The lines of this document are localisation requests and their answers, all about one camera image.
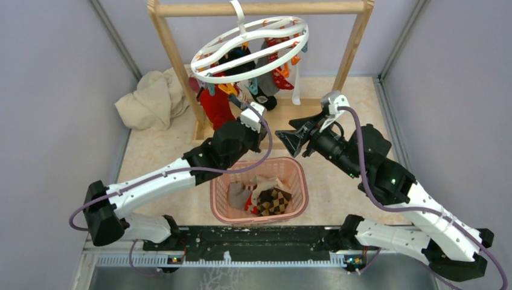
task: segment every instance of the wooden post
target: wooden post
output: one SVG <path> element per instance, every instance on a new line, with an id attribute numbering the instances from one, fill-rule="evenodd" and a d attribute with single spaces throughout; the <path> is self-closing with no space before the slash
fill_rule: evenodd
<path id="1" fill-rule="evenodd" d="M 229 16 L 235 15 L 233 6 L 225 1 L 221 4 L 167 4 L 160 5 L 159 17 Z M 364 11 L 363 1 L 355 2 L 270 2 L 240 3 L 244 15 L 332 15 L 360 14 Z"/>
<path id="2" fill-rule="evenodd" d="M 347 47 L 345 49 L 345 53 L 343 54 L 343 59 L 339 65 L 336 80 L 334 81 L 333 90 L 341 91 L 343 88 L 343 85 L 345 84 L 348 76 L 348 71 L 350 70 L 350 66 L 354 61 L 357 48 L 359 47 L 361 38 L 363 38 L 363 34 L 365 32 L 366 25 L 370 19 L 370 15 L 374 6 L 374 0 L 364 0 L 363 2 L 365 4 L 364 12 L 357 15 L 354 26 L 352 27 L 352 32 L 348 38 Z"/>
<path id="3" fill-rule="evenodd" d="M 183 92 L 185 93 L 185 96 L 187 97 L 188 102 L 190 103 L 190 106 L 196 115 L 198 129 L 202 129 L 205 125 L 205 113 L 201 105 L 197 102 L 195 93 L 190 89 L 188 85 L 187 70 L 183 64 L 178 46 L 176 46 L 176 42 L 174 41 L 171 29 L 169 29 L 169 25 L 167 24 L 165 18 L 158 16 L 159 6 L 160 3 L 158 0 L 149 0 L 147 3 L 149 16 L 155 25 L 158 36 L 160 36 L 160 40 L 162 40 L 162 44 L 164 45 L 167 57 L 169 57 L 169 60 L 173 65 L 174 71 L 176 72 L 181 87 L 183 88 Z"/>

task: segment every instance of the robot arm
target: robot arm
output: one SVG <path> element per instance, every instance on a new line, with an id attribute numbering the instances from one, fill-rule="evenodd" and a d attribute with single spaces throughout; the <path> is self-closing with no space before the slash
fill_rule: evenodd
<path id="1" fill-rule="evenodd" d="M 379 204 L 386 206 L 386 210 L 399 212 L 404 208 L 421 207 L 440 211 L 451 218 L 451 222 L 448 222 L 443 217 L 425 211 L 401 212 L 421 230 L 405 231 L 379 225 L 362 217 L 349 216 L 340 229 L 341 233 L 355 238 L 349 243 L 359 247 L 368 245 L 396 250 L 429 265 L 436 273 L 454 281 L 483 276 L 487 261 L 478 255 L 480 248 L 455 228 L 453 223 L 463 227 L 487 248 L 491 246 L 494 234 L 488 229 L 477 230 L 463 224 L 428 195 L 413 174 L 399 163 L 387 159 L 391 143 L 371 124 L 361 128 L 366 168 L 366 172 L 361 172 L 356 133 L 347 141 L 342 128 L 340 135 L 332 131 L 334 120 L 343 112 L 338 107 L 348 107 L 347 98 L 334 91 L 323 97 L 321 103 L 320 114 L 289 121 L 296 130 L 276 131 L 276 136 L 291 155 L 297 156 L 308 143 L 303 157 L 318 152 L 352 178 L 366 175 L 373 196 Z M 366 192 L 363 183 L 358 188 Z"/>
<path id="2" fill-rule="evenodd" d="M 264 115 L 262 105 L 253 102 L 251 106 Z M 259 117 L 247 108 L 237 121 L 225 123 L 212 138 L 161 169 L 109 186 L 104 186 L 101 181 L 93 182 L 88 188 L 85 204 L 108 196 L 84 209 L 94 245 L 107 245 L 121 238 L 154 243 L 166 240 L 173 230 L 178 230 L 171 217 L 150 217 L 132 212 L 161 196 L 220 176 L 248 150 L 260 152 L 259 145 L 266 134 Z"/>

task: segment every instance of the hanger hook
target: hanger hook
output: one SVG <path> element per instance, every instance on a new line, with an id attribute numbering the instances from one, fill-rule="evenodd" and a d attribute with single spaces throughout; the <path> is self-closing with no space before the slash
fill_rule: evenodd
<path id="1" fill-rule="evenodd" d="M 235 8 L 235 12 L 237 13 L 238 17 L 238 29 L 240 29 L 240 35 L 243 37 L 246 34 L 245 26 L 243 25 L 243 22 L 245 21 L 245 16 L 243 15 L 242 6 L 240 5 L 238 0 L 231 0 L 231 5 L 233 5 L 233 8 Z"/>

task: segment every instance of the pink laundry basket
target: pink laundry basket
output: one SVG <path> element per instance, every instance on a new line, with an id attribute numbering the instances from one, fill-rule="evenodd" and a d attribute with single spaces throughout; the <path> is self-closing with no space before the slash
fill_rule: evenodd
<path id="1" fill-rule="evenodd" d="M 242 169 L 256 161 L 239 161 L 230 169 Z M 276 216 L 255 216 L 239 208 L 233 208 L 228 202 L 228 189 L 232 182 L 247 183 L 256 175 L 266 178 L 277 177 L 291 190 L 292 199 L 283 214 Z M 243 173 L 224 174 L 210 182 L 210 206 L 213 215 L 223 223 L 266 224 L 283 221 L 299 216 L 309 202 L 304 170 L 299 162 L 289 157 L 269 158 L 258 167 Z"/>

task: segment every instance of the round sock hanger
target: round sock hanger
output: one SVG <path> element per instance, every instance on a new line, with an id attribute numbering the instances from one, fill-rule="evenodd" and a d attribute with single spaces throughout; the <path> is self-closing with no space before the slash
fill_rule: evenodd
<path id="1" fill-rule="evenodd" d="M 234 83 L 252 79 L 279 68 L 296 56 L 307 44 L 309 30 L 307 23 L 303 19 L 293 16 L 277 16 L 244 24 L 245 17 L 240 3 L 238 0 L 232 0 L 230 2 L 237 13 L 238 27 L 216 37 L 196 53 L 190 66 L 197 79 L 205 83 Z M 238 35 L 224 42 L 225 39 L 235 34 Z M 239 47 L 250 40 L 269 38 L 286 38 L 286 40 L 263 50 L 248 54 L 247 56 L 234 59 L 221 65 L 215 65 L 221 57 L 224 57 L 224 55 L 233 48 Z M 253 69 L 252 71 L 233 76 L 214 76 L 227 69 L 255 61 L 261 57 L 289 48 L 292 49 L 283 56 L 280 56 L 277 60 L 265 66 Z"/>

